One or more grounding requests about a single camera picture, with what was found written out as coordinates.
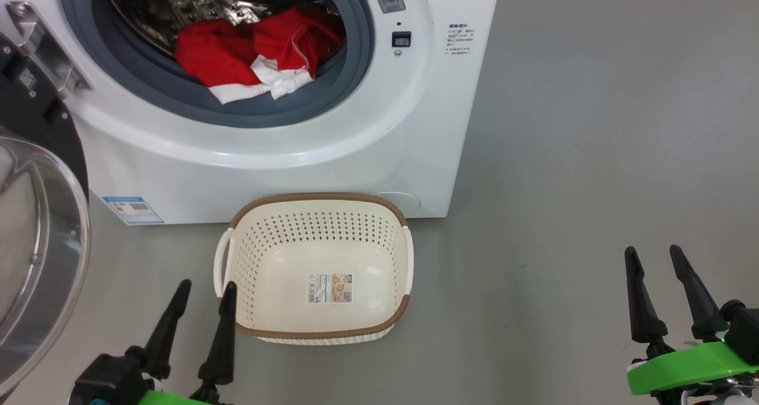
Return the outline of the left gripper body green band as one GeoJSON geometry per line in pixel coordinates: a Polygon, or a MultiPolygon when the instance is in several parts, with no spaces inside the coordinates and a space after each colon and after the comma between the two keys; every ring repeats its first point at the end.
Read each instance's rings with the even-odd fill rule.
{"type": "Polygon", "coordinates": [[[219,386],[233,381],[233,355],[209,356],[201,364],[200,388],[190,397],[162,390],[171,370],[167,356],[102,354],[74,381],[71,404],[220,404],[219,386]]]}

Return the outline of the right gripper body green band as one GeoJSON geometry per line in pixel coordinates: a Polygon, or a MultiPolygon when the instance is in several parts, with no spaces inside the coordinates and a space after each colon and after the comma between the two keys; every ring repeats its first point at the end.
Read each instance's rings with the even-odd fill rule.
{"type": "Polygon", "coordinates": [[[631,394],[660,404],[704,396],[714,396],[712,404],[750,400],[757,389],[757,309],[732,300],[720,312],[729,321],[723,338],[632,364],[631,394]]]}

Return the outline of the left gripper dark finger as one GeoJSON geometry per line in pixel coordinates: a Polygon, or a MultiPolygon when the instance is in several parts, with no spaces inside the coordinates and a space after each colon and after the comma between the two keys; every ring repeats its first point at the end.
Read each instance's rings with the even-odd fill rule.
{"type": "Polygon", "coordinates": [[[238,287],[228,282],[219,305],[219,324],[207,360],[201,364],[203,386],[233,383],[235,378],[235,332],[238,287]]]}
{"type": "Polygon", "coordinates": [[[160,316],[145,349],[143,371],[155,379],[166,379],[171,372],[169,359],[173,350],[178,321],[184,315],[192,290],[191,280],[182,280],[160,316]]]}

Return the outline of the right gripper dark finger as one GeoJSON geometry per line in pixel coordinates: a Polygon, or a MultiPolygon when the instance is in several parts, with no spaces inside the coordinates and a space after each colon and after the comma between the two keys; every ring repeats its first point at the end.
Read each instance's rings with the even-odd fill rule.
{"type": "Polygon", "coordinates": [[[669,254],[676,278],[683,284],[690,308],[691,334],[697,340],[719,340],[718,334],[729,329],[729,324],[719,315],[711,294],[678,245],[671,245],[669,254]]]}
{"type": "Polygon", "coordinates": [[[624,267],[632,340],[637,343],[652,343],[664,339],[668,335],[668,329],[656,315],[643,281],[645,270],[634,247],[627,247],[624,251],[624,267]]]}

